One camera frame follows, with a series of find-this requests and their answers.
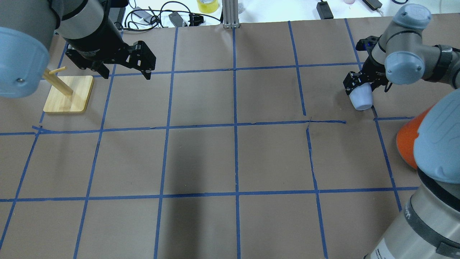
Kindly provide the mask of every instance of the wooden base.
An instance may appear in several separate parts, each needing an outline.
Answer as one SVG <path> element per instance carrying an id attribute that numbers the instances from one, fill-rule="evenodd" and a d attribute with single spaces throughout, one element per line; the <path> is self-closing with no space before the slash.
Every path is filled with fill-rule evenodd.
<path id="1" fill-rule="evenodd" d="M 84 112 L 88 105 L 94 78 L 92 76 L 59 77 L 74 91 L 72 95 L 64 95 L 54 86 L 46 99 L 44 112 L 78 113 Z"/>

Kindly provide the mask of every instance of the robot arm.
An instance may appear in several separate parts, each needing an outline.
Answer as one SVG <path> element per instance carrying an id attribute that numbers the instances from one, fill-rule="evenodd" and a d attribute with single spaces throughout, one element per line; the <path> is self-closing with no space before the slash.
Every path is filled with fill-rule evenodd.
<path id="1" fill-rule="evenodd" d="M 347 95 L 365 83 L 370 83 L 373 91 L 389 82 L 412 84 L 419 79 L 447 83 L 457 89 L 460 50 L 423 45 L 422 31 L 430 20 L 428 9 L 409 4 L 398 11 L 382 36 L 361 39 L 356 50 L 367 50 L 369 57 L 360 72 L 351 71 L 343 81 Z"/>
<path id="2" fill-rule="evenodd" d="M 24 97 L 37 89 L 54 30 L 70 44 L 66 55 L 80 69 L 107 79 L 104 64 L 120 64 L 149 80 L 156 57 L 143 41 L 123 42 L 108 17 L 111 2 L 104 10 L 97 0 L 0 1 L 0 96 Z"/>

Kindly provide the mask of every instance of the light blue cap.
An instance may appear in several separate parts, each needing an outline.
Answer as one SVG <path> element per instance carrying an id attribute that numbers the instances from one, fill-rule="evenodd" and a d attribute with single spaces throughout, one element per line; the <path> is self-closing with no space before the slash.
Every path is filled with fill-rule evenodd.
<path id="1" fill-rule="evenodd" d="M 418 133 L 414 143 L 417 166 L 437 181 L 460 183 L 460 89 L 428 112 Z"/>
<path id="2" fill-rule="evenodd" d="M 25 97 L 37 90 L 50 55 L 37 39 L 0 27 L 0 96 Z"/>
<path id="3" fill-rule="evenodd" d="M 396 51 L 385 59 L 386 78 L 395 84 L 412 84 L 422 78 L 425 63 L 416 54 Z"/>
<path id="4" fill-rule="evenodd" d="M 425 29 L 431 21 L 431 12 L 426 7 L 408 4 L 399 8 L 393 22 L 411 29 Z"/>

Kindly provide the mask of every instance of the cup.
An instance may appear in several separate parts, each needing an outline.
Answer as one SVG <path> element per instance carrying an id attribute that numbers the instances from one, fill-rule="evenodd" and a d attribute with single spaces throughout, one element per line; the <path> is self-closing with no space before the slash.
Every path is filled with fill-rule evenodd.
<path id="1" fill-rule="evenodd" d="M 349 95 L 351 103 L 357 111 L 364 111 L 372 107 L 372 89 L 370 83 L 364 83 L 353 89 Z"/>

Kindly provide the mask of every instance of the orange object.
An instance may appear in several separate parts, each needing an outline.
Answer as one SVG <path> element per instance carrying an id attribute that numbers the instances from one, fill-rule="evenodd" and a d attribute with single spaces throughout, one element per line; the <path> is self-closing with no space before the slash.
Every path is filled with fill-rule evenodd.
<path id="1" fill-rule="evenodd" d="M 414 158 L 414 142 L 415 139 L 419 136 L 417 131 L 419 130 L 420 124 L 422 123 L 426 114 L 431 110 L 431 108 L 433 108 L 433 106 L 406 123 L 406 125 L 404 125 L 396 135 L 396 146 L 398 147 L 399 154 L 404 159 L 404 161 L 406 161 L 406 163 L 408 163 L 414 169 L 417 169 L 417 164 L 415 163 Z"/>

